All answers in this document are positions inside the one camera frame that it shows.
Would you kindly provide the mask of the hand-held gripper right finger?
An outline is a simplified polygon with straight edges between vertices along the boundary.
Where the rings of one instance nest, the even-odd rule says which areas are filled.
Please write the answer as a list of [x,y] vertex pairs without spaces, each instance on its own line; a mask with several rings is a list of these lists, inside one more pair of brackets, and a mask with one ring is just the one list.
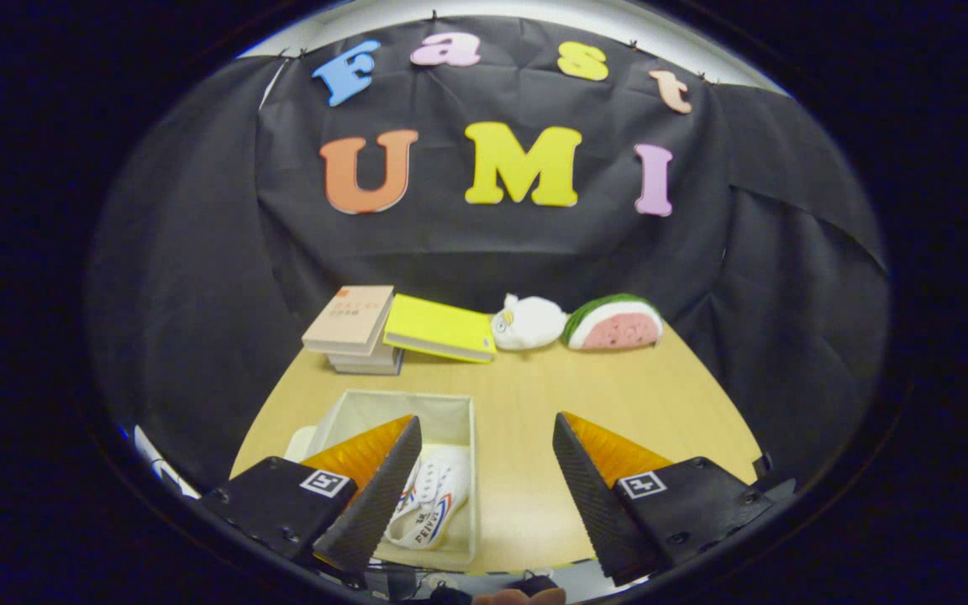
[[621,587],[687,566],[794,495],[795,480],[748,483],[706,456],[673,462],[561,411],[552,447],[602,573]]

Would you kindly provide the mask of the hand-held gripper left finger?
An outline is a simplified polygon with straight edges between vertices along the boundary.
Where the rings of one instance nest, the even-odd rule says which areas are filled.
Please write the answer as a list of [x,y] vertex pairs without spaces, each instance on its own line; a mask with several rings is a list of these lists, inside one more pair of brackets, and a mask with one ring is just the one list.
[[296,566],[364,573],[422,450],[413,414],[292,462],[269,456],[198,499],[205,513]]

